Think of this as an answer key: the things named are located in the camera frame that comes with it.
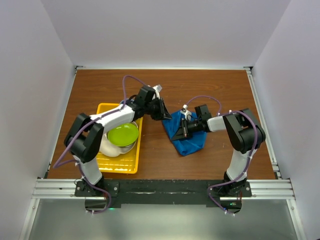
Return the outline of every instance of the green plate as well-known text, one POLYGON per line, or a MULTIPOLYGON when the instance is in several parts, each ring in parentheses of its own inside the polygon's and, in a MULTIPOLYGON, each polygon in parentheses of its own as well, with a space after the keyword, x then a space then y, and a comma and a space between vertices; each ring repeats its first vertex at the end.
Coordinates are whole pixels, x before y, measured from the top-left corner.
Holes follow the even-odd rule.
POLYGON ((133 144, 138 136, 138 128, 131 123, 119 125, 108 132, 108 140, 118 147, 126 147, 133 144))

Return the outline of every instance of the blue towel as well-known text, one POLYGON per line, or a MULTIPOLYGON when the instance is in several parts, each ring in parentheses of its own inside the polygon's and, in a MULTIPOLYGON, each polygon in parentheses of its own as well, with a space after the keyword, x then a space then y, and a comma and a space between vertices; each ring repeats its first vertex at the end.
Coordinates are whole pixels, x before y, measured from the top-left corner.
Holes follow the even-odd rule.
MULTIPOLYGON (((162 124, 166 133, 168 134, 169 139, 176 134, 181 119, 184 118, 184 115, 180 111, 176 111, 171 114, 171 120, 163 120, 162 124)), ((197 117, 196 113, 192 112, 193 117, 197 117)), ((175 149, 182 155, 187 156, 189 154, 193 154, 196 151, 199 151, 204 148, 206 142, 207 133, 205 131, 198 131, 192 134, 192 138, 185 140, 175 140, 172 141, 175 149)))

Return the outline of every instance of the white wall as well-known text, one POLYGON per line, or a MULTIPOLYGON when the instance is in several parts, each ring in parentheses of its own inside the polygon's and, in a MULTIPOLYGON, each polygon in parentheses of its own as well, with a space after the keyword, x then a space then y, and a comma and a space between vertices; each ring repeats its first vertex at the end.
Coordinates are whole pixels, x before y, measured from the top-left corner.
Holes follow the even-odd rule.
POLYGON ((292 0, 253 68, 282 175, 310 240, 320 239, 320 1, 292 0))
POLYGON ((0 1, 0 239, 18 239, 73 65, 39 0, 0 1))
POLYGON ((42 0, 75 65, 253 66, 289 0, 42 0))

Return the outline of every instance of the yellow tray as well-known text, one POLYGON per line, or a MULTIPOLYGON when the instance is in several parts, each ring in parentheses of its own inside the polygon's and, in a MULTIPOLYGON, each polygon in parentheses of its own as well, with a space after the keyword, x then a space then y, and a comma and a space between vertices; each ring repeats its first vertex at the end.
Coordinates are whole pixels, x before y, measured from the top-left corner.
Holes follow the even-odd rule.
MULTIPOLYGON (((97 114, 109 111, 119 106, 118 103, 100 103, 96 111, 97 114)), ((120 154, 116 157, 109 157, 101 152, 96 156, 99 170, 104 173, 117 173, 117 174, 135 174, 138 170, 139 150, 141 141, 143 118, 136 120, 139 129, 139 136, 137 143, 131 151, 126 154, 120 154)))

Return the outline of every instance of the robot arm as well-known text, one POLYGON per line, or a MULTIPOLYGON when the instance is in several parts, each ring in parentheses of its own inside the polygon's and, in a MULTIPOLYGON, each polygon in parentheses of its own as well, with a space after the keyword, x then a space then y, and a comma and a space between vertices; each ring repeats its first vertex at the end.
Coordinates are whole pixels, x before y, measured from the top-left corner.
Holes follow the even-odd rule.
POLYGON ((251 152, 255 141, 255 131, 252 124, 243 115, 230 112, 229 114, 212 117, 207 105, 201 105, 195 107, 197 119, 191 120, 189 117, 191 113, 187 110, 187 107, 184 105, 180 111, 184 118, 181 119, 180 127, 171 140, 188 139, 192 137, 194 132, 198 131, 217 132, 226 130, 234 149, 230 166, 224 173, 224 181, 234 182, 224 186, 224 193, 228 194, 244 186, 247 181, 247 173, 244 170, 248 164, 248 157, 252 158, 261 143, 266 139, 266 134, 254 114, 248 108, 241 110, 252 120, 257 130, 257 142, 251 152))
POLYGON ((171 119, 159 92, 161 86, 143 86, 134 101, 127 101, 118 107, 100 114, 78 115, 71 126, 64 144, 67 147, 78 131, 87 123, 98 119, 74 141, 70 147, 73 157, 80 162, 80 167, 87 180, 98 188, 104 188, 103 176, 99 171, 96 156, 99 152, 103 134, 125 123, 130 123, 148 114, 153 120, 171 119))

